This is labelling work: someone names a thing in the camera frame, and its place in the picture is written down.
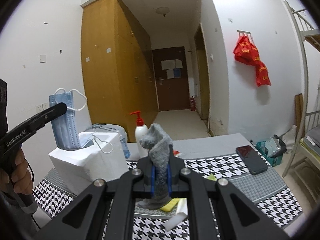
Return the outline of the person's left hand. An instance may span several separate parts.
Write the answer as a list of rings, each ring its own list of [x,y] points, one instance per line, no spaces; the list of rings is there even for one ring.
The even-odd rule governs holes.
[[[24,152],[20,148],[17,152],[16,159],[16,170],[11,176],[8,176],[6,172],[1,170],[1,191],[8,192],[8,185],[10,179],[15,183],[14,192],[16,194],[22,193],[29,195],[33,190],[33,181],[31,178],[31,173],[28,171],[28,162],[25,159]]]

